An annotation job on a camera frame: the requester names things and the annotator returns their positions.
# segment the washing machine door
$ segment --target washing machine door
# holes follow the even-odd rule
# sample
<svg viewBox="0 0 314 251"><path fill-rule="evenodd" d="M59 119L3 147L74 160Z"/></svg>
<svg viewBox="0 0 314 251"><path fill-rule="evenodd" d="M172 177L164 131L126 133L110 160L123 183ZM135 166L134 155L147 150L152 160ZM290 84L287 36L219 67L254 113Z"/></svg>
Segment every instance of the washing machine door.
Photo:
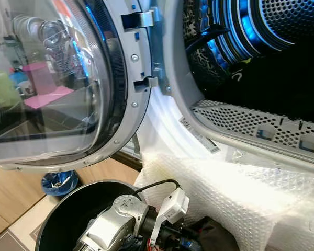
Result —
<svg viewBox="0 0 314 251"><path fill-rule="evenodd" d="M0 165L57 172L122 148L149 101L152 20L135 0L0 0Z"/></svg>

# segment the barcode label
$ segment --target barcode label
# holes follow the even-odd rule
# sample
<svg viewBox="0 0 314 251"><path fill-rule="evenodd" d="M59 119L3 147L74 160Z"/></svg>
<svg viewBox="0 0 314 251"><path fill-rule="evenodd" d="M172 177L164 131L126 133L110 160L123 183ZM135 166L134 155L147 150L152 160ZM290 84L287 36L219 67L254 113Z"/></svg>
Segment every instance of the barcode label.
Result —
<svg viewBox="0 0 314 251"><path fill-rule="evenodd" d="M181 118L179 122L211 153L217 153L220 148L211 140L195 131L185 118Z"/></svg>

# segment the blue trash bin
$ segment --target blue trash bin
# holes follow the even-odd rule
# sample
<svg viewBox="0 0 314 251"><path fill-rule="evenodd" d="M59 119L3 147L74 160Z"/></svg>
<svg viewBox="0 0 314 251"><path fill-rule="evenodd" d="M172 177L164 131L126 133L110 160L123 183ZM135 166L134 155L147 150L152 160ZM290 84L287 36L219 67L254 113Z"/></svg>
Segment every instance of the blue trash bin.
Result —
<svg viewBox="0 0 314 251"><path fill-rule="evenodd" d="M42 190L48 195L67 195L78 184L76 171L48 173L42 178Z"/></svg>

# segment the screw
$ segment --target screw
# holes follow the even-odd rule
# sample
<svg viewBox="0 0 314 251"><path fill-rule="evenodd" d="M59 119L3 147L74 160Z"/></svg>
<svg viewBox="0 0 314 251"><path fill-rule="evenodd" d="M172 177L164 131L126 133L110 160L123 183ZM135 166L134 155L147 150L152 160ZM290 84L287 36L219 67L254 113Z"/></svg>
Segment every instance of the screw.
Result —
<svg viewBox="0 0 314 251"><path fill-rule="evenodd" d="M136 54L133 54L133 55L131 55L131 60L133 61L133 62L136 62L136 61L138 61L140 58L138 57L138 55L136 55Z"/></svg>

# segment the washing machine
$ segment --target washing machine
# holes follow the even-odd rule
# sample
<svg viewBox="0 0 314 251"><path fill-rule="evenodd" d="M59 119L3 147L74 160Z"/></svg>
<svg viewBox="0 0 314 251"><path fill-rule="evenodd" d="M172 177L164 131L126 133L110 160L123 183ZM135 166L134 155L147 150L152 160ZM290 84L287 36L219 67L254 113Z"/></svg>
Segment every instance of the washing machine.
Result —
<svg viewBox="0 0 314 251"><path fill-rule="evenodd" d="M1 168L82 168L136 132L314 173L314 0L0 0Z"/></svg>

